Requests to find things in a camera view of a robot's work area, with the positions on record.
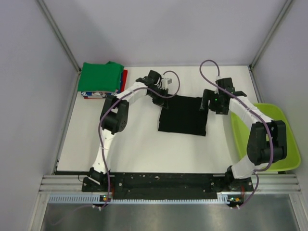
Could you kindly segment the black t-shirt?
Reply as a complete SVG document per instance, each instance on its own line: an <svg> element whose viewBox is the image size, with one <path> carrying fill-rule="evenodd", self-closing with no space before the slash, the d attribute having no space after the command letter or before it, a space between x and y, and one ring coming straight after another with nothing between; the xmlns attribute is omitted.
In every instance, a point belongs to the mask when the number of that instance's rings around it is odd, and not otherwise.
<svg viewBox="0 0 308 231"><path fill-rule="evenodd" d="M208 111L200 109L201 102L201 97L176 95L168 99L168 108L161 110L158 131L205 136Z"/></svg>

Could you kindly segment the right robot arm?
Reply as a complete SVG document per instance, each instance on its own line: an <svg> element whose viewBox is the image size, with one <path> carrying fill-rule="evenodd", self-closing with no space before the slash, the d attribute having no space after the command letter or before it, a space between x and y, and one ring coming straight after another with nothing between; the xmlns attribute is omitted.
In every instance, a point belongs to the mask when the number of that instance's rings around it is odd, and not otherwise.
<svg viewBox="0 0 308 231"><path fill-rule="evenodd" d="M253 173L265 171L287 157L286 124L265 115L243 91L236 91L232 78L217 76L214 84L216 90L204 90L200 109L217 115L232 112L249 129L245 156L225 173L225 186L234 191Z"/></svg>

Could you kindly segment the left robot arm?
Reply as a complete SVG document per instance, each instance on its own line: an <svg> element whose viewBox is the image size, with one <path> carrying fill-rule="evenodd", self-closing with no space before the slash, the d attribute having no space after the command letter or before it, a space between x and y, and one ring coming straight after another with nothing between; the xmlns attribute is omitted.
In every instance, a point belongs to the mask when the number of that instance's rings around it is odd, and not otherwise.
<svg viewBox="0 0 308 231"><path fill-rule="evenodd" d="M109 186L108 153L115 135L122 132L128 123L129 107L138 99L150 96L153 104L166 108L168 86L171 83L172 79L151 70L147 76L136 79L122 93L105 99L98 127L100 146L88 174L97 190L104 191Z"/></svg>

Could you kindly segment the green folded t-shirt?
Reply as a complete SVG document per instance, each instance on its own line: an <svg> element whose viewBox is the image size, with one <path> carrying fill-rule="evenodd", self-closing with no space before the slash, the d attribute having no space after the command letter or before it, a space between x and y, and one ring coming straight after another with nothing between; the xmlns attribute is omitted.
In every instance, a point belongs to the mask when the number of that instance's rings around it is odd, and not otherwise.
<svg viewBox="0 0 308 231"><path fill-rule="evenodd" d="M84 62L77 90L115 92L120 89L123 71L123 65L111 61L105 64Z"/></svg>

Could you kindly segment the right aluminium frame post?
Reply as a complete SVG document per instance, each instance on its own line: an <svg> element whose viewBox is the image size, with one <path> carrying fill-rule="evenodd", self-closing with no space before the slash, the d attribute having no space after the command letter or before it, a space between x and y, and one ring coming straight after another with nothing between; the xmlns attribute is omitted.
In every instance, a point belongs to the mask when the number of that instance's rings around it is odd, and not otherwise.
<svg viewBox="0 0 308 231"><path fill-rule="evenodd" d="M252 62L249 65L249 69L251 71L254 70L254 68L259 63L260 59L262 58L264 52L266 51L267 47L271 43L272 39L274 38L275 34L277 33L278 29L280 28L281 24L283 23L284 19L288 15L289 11L291 10L295 0L285 0L282 8L279 11L278 16L274 20L272 26L270 27L270 30L268 31L267 35L265 36L261 46L257 50L254 58L252 59Z"/></svg>

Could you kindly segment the aluminium frame post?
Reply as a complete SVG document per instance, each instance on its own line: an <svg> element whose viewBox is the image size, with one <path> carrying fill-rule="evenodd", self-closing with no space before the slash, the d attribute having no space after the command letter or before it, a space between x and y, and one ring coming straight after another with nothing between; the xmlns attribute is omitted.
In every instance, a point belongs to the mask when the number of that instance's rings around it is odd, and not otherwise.
<svg viewBox="0 0 308 231"><path fill-rule="evenodd" d="M274 38L275 34L277 33L278 29L280 28L281 24L283 23L284 19L288 15L289 11L291 10L295 0L285 0L282 8L279 11L278 16L274 20L272 26L270 27L270 30L268 31L267 35L265 36L261 46L257 50L254 58L252 59L252 62L249 65L249 69L251 71L254 70L254 68L259 63L260 59L262 58L264 52L266 51L267 47L271 43L272 39Z"/></svg>
<svg viewBox="0 0 308 231"><path fill-rule="evenodd" d="M44 15L45 19L47 20L48 25L50 26L53 34L55 35L56 39L58 40L61 48L65 52L69 62L73 66L73 68L77 71L80 72L81 68L79 64L77 63L76 58L74 57L71 49L69 48L64 36L62 35L61 30L59 29L55 19L53 18L47 4L45 3L44 0L35 0L36 4L40 8L42 14Z"/></svg>

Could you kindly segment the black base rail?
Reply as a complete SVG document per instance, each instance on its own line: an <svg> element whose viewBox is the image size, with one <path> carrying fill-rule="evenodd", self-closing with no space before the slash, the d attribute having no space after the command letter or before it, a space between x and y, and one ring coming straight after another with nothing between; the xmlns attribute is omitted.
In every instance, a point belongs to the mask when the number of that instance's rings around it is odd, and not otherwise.
<svg viewBox="0 0 308 231"><path fill-rule="evenodd" d="M108 186L100 186L89 177L82 191L111 192L114 199L214 199L219 192L251 192L251 178L235 179L224 174L201 173L128 173L111 172Z"/></svg>

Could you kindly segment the left aluminium frame post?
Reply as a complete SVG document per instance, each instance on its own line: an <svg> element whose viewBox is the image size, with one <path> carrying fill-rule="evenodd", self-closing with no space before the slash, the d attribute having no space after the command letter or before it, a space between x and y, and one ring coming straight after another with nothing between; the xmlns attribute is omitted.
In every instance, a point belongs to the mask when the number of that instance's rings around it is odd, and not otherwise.
<svg viewBox="0 0 308 231"><path fill-rule="evenodd" d="M35 0L36 4L40 8L42 14L44 15L45 19L47 20L48 25L50 26L53 34L55 35L56 39L58 40L61 48L65 52L69 62L73 66L73 68L77 71L80 72L81 68L79 64L77 63L76 58L74 57L71 49L69 48L64 36L62 35L61 30L59 29L55 19L53 18L47 4L45 3L44 0Z"/></svg>

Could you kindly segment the aluminium front frame rail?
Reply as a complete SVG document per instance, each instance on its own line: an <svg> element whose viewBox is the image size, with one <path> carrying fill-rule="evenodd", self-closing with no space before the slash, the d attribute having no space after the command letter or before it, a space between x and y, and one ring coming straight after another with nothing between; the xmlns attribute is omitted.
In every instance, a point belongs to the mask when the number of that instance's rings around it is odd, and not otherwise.
<svg viewBox="0 0 308 231"><path fill-rule="evenodd" d="M80 193L81 180L74 175L43 176L39 193ZM256 194L301 194L295 174L260 174Z"/></svg>

